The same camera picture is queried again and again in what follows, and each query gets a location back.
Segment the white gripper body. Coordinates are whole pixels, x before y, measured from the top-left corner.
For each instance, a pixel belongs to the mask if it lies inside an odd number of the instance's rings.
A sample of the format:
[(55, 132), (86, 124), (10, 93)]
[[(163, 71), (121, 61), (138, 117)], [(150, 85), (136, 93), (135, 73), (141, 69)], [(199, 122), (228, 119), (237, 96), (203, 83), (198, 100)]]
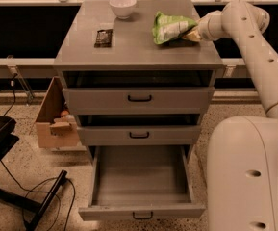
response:
[(206, 41), (216, 41), (225, 36), (222, 29), (222, 12), (207, 13), (198, 21), (198, 34)]

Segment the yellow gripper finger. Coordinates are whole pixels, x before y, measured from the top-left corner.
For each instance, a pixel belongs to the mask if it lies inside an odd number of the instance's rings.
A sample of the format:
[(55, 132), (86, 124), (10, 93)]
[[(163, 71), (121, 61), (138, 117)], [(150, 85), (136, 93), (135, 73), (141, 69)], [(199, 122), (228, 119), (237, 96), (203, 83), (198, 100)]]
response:
[(193, 41), (193, 42), (199, 42), (202, 40), (197, 28), (193, 28), (193, 29), (189, 30), (188, 32), (184, 33), (182, 35), (182, 39), (188, 40), (188, 41)]

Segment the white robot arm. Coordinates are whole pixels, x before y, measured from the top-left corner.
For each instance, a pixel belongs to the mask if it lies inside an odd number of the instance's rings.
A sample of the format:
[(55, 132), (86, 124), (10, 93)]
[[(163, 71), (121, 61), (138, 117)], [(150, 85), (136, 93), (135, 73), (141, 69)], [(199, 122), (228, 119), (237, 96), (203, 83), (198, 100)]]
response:
[(206, 155), (209, 231), (278, 231), (278, 53), (263, 37), (267, 12), (243, 0), (200, 18), (199, 41), (231, 39), (260, 99), (262, 115), (228, 117)]

